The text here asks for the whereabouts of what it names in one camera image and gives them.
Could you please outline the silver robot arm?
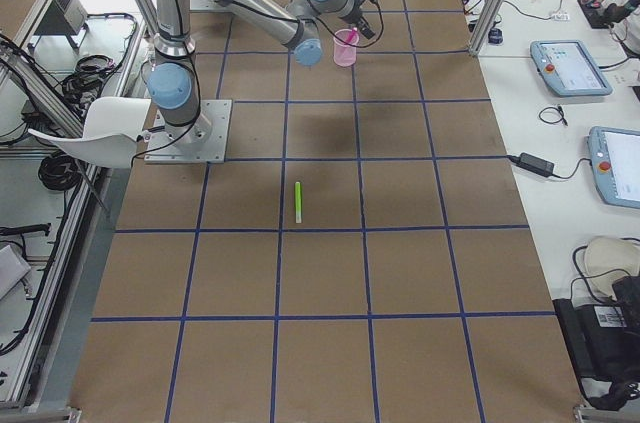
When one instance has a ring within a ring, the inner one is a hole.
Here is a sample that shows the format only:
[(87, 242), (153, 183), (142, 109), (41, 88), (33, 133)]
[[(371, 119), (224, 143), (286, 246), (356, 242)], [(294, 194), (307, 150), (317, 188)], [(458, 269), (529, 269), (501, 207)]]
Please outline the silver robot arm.
[[(294, 0), (281, 6), (273, 0), (213, 0), (263, 30), (290, 50), (297, 63), (317, 64), (323, 50), (317, 27), (325, 13), (336, 15), (367, 39), (378, 39), (361, 7), (377, 0)], [(204, 114), (191, 36), (190, 0), (156, 0), (158, 30), (154, 35), (156, 67), (147, 89), (164, 119), (167, 144), (180, 149), (199, 146), (212, 130)]]

